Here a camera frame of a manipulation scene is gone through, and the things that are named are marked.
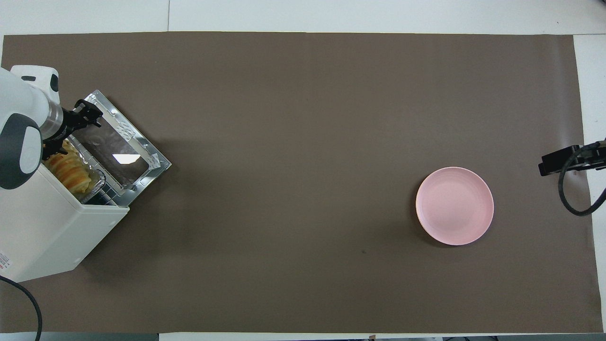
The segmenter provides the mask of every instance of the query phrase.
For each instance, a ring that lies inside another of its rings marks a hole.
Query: black cable
[[[32,304],[34,305],[34,309],[36,310],[36,317],[38,318],[38,330],[36,331],[36,341],[40,341],[40,336],[42,335],[42,312],[40,312],[40,307],[38,306],[38,303],[36,302],[36,299],[34,298],[34,296],[27,290],[25,289],[22,285],[20,285],[17,282],[14,282],[4,276],[0,276],[0,280],[3,282],[6,282],[12,286],[14,286],[15,288],[21,290],[28,299],[30,299],[30,301],[32,301]]]
[[[572,153],[572,155],[570,155],[570,157],[568,158],[568,160],[566,160],[566,162],[562,166],[562,169],[560,170],[560,178],[558,179],[558,193],[560,195],[560,200],[562,200],[562,204],[564,204],[564,207],[566,207],[567,210],[569,210],[574,215],[578,215],[579,217],[582,217],[582,216],[588,215],[588,214],[592,214],[595,210],[597,210],[604,203],[604,201],[606,201],[606,188],[604,189],[602,194],[600,194],[600,196],[596,200],[596,202],[593,203],[591,206],[589,206],[588,209],[586,209],[584,211],[577,211],[574,208],[572,208],[572,206],[570,206],[570,204],[568,203],[568,200],[566,200],[566,196],[564,195],[564,176],[566,175],[566,171],[568,170],[568,168],[570,167],[572,162],[574,162],[574,160],[576,159],[577,156],[579,156],[579,154],[586,152],[588,150],[597,149],[599,146],[600,146],[600,142],[594,142],[594,143],[586,144],[586,145],[582,146],[581,148],[577,149],[574,153]]]

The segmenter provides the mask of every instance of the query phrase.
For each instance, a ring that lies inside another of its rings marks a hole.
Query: bread
[[[84,193],[91,182],[88,171],[80,159],[76,149],[63,141],[63,149],[67,155],[54,154],[44,162],[44,165],[72,194]]]

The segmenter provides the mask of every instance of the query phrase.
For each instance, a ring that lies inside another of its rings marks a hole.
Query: brown tabletop
[[[571,36],[5,36],[14,64],[56,68],[64,107],[101,90],[173,163],[74,271],[24,282],[47,331],[602,331],[591,218],[537,168],[583,142]],[[494,196],[470,245],[416,218],[446,166]],[[566,190],[588,206],[583,173]],[[0,331],[33,330],[1,290]]]

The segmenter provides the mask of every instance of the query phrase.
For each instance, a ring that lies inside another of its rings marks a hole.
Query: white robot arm
[[[41,159],[64,153],[65,137],[89,124],[98,126],[100,116],[83,100],[72,111],[63,109],[59,75],[51,67],[0,68],[0,191],[25,183]]]

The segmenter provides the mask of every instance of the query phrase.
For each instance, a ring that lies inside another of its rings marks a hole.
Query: pink plate
[[[481,237],[492,221],[494,201],[482,178],[460,167],[431,173],[417,192],[417,216],[430,236],[464,245]]]

